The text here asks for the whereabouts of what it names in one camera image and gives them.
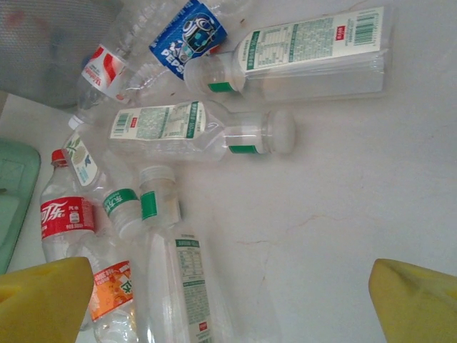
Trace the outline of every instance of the gray mesh basket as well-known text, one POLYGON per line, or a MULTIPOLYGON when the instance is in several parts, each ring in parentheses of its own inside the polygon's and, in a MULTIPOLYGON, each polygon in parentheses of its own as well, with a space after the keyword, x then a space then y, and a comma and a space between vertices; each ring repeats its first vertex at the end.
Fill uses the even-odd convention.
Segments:
POLYGON ((76 106, 76 82, 121 10, 119 0, 0 0, 0 89, 76 106))

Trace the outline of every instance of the white surface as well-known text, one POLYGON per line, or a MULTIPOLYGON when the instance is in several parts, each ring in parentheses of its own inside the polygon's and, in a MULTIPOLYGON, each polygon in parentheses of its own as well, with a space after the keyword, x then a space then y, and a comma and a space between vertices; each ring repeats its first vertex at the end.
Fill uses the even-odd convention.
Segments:
MULTIPOLYGON (((264 2, 249 29, 353 4, 264 2)), ((177 170, 184 216, 209 243, 246 336, 384 342, 368 294, 376 258, 457 274, 457 2, 397 3, 385 98, 295 106, 291 156, 230 156, 177 170)), ((38 198, 68 119, 15 96, 0 119, 0 136, 43 159, 10 270, 44 262, 38 198)), ((94 342, 90 332, 83 342, 94 342)))

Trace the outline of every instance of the clear plastic bottle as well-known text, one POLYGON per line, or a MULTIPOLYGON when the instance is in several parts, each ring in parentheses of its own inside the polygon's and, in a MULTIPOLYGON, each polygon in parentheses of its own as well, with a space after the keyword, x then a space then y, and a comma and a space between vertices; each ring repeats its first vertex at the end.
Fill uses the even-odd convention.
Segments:
POLYGON ((137 343, 130 264, 118 239, 105 228, 84 235, 69 255, 87 257, 94 273, 89 309, 98 343, 137 343))
POLYGON ((131 244, 140 342, 237 342, 231 319, 217 310, 224 299, 209 299, 200 241, 180 219, 170 168, 141 172, 141 205, 149 231, 131 244))
POLYGON ((381 94, 392 21, 385 6, 255 30, 235 51, 190 61, 186 85, 195 94, 237 91, 263 103, 381 94))
MULTIPOLYGON (((52 153, 54 173, 41 193, 41 243, 46 262, 67 257, 67 250, 85 234, 94 235, 92 204, 78 192, 61 149, 52 153)), ((89 328, 86 313, 81 330, 89 328)))
POLYGON ((134 234, 141 223, 141 206, 135 192, 136 180, 129 166, 107 147, 109 128, 80 124, 64 144, 79 191, 95 205, 103 205, 121 238, 134 234))
POLYGON ((112 151, 143 160, 218 161, 234 154, 290 153, 295 122, 286 110, 230 113, 216 102, 125 109, 109 133, 112 151))
POLYGON ((136 96, 135 88, 147 88, 150 97, 154 89, 164 86, 184 90, 185 85, 173 73, 182 78, 187 60, 201 56, 220 44, 227 31, 239 28, 252 2, 141 0, 123 10, 79 79, 78 118, 89 124, 111 118, 110 113, 122 106, 116 101, 129 102, 136 96), (139 77, 129 86, 140 69, 139 77))

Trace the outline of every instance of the green plastic tray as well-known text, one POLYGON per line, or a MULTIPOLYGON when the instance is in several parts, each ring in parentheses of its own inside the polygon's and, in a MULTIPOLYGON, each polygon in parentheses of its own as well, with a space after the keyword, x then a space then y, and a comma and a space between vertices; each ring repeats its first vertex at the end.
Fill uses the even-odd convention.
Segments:
POLYGON ((35 149, 0 138, 0 274, 11 260, 39 170, 35 149))

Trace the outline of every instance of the orange label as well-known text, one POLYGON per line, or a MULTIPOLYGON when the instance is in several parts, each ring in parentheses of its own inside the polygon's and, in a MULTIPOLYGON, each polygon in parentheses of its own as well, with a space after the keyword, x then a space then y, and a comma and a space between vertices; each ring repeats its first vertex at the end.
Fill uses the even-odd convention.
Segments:
POLYGON ((92 320, 95 322, 133 298, 128 261, 94 274, 94 291, 89 304, 92 320))

